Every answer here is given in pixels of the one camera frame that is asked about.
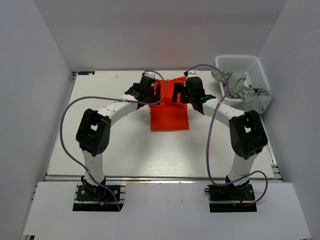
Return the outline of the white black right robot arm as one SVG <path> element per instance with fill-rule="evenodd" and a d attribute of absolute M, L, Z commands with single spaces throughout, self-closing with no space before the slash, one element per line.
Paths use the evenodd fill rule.
<path fill-rule="evenodd" d="M 259 114 L 254 110 L 242 111 L 223 104 L 222 100 L 206 94 L 198 79 L 174 84 L 172 100 L 191 104 L 197 112 L 211 117 L 212 121 L 218 120 L 229 128 L 230 143 L 234 151 L 232 167 L 225 182 L 212 182 L 210 190 L 229 200 L 238 199 L 249 186 L 255 159 L 268 144 Z"/>

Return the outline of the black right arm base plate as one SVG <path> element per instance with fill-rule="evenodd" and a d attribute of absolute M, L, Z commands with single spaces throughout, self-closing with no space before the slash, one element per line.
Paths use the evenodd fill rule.
<path fill-rule="evenodd" d="M 232 185 L 208 185 L 204 193 L 208 195 L 210 213 L 257 212 L 256 197 L 251 184 L 235 189 Z"/>

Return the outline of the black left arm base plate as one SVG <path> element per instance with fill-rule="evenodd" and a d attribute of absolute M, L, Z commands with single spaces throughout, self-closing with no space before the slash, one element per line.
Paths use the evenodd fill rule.
<path fill-rule="evenodd" d="M 125 203 L 126 187 L 124 185 L 109 185 L 114 193 L 120 210 Z M 105 191 L 102 197 L 94 197 L 84 185 L 76 188 L 73 212 L 118 212 L 118 205 L 109 191 Z"/>

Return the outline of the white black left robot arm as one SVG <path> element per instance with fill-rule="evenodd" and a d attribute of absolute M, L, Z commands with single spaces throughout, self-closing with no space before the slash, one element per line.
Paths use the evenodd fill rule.
<path fill-rule="evenodd" d="M 94 199 L 99 200 L 106 193 L 103 152 L 109 145 L 112 125 L 143 105 L 158 102 L 160 99 L 160 82 L 148 80 L 134 83 L 119 101 L 97 110 L 85 110 L 76 133 L 76 141 L 83 153 L 86 168 L 81 182 Z"/>

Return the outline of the orange t-shirt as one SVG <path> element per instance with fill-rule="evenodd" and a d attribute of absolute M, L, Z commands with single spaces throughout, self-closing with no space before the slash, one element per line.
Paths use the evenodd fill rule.
<path fill-rule="evenodd" d="M 189 130 L 188 107 L 186 103 L 173 102 L 174 84 L 184 83 L 185 76 L 166 80 L 167 92 L 160 104 L 150 105 L 150 130 L 171 132 Z"/>

